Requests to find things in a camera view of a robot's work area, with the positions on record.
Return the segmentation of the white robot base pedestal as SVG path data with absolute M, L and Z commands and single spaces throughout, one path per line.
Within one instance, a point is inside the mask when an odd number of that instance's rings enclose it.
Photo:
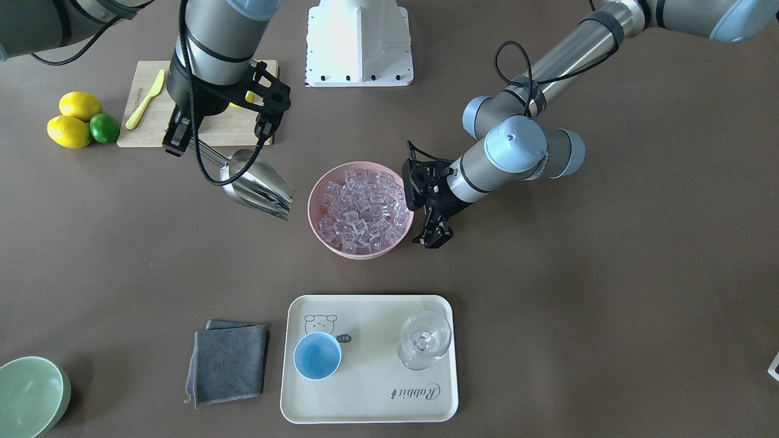
M 395 1 L 321 1 L 309 8 L 308 87 L 396 87 L 414 81 L 406 8 Z

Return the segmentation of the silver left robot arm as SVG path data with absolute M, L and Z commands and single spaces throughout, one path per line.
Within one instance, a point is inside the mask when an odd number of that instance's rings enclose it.
M 538 116 L 580 75 L 615 55 L 626 39 L 650 28 L 742 43 L 777 20 L 776 1 L 601 1 L 550 52 L 526 71 L 508 78 L 498 55 L 493 66 L 505 86 L 495 96 L 478 96 L 462 114 L 475 144 L 449 160 L 407 142 L 402 166 L 405 200 L 425 218 L 412 241 L 437 249 L 453 238 L 450 219 L 508 182 L 562 178 L 577 172 L 586 157 L 581 136 L 540 124 Z

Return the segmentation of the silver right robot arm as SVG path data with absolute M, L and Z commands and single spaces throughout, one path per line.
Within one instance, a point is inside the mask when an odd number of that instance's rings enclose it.
M 2 60 L 94 44 L 109 28 L 173 46 L 165 86 L 173 112 L 162 144 L 179 156 L 206 117 L 232 103 L 255 116 L 251 138 L 269 141 L 290 107 L 289 86 L 255 59 L 279 1 L 3 1 Z

